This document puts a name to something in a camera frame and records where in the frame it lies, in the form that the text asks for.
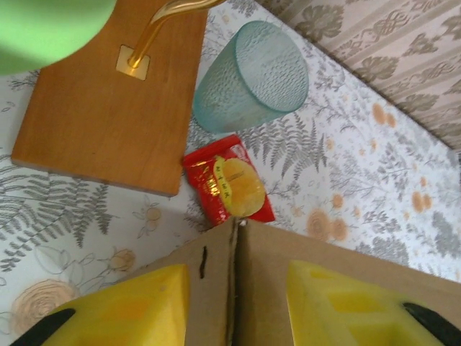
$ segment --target wooden lamp base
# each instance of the wooden lamp base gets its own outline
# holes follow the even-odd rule
[[[44,68],[12,153],[14,163],[164,195],[179,191],[206,12],[164,24],[146,78],[117,71],[162,0],[118,0],[101,32]]]

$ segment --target textured cup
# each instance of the textured cup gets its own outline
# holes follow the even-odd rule
[[[306,62],[290,37],[268,22],[249,22],[205,74],[192,111],[212,133],[242,130],[296,111],[308,87]]]

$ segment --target cardboard box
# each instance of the cardboard box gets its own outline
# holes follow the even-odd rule
[[[461,329],[460,284],[262,223],[244,223],[229,220],[128,277],[188,264],[187,346],[293,345],[286,279],[296,259],[424,302]]]

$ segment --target yellow sponge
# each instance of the yellow sponge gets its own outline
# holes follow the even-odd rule
[[[189,307],[186,265],[172,265],[70,301],[76,313],[44,346],[184,346]]]
[[[287,300],[295,346],[441,346],[408,299],[321,266],[292,261]]]

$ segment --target yellow label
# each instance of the yellow label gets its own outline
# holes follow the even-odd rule
[[[218,183],[218,189],[220,191],[220,198],[226,209],[232,205],[232,189],[229,182],[224,177],[224,161],[221,156],[216,156],[216,162],[213,166],[213,174],[215,175],[216,182]]]
[[[216,178],[212,174],[212,172],[210,171],[209,166],[206,166],[205,169],[203,169],[203,173],[201,175],[201,178],[203,178],[204,176],[205,176],[205,179],[207,181],[206,184],[207,184],[207,188],[208,188],[208,191],[210,192],[210,194],[213,197],[219,195],[220,191],[219,191],[219,188],[218,188],[218,184],[216,184]]]

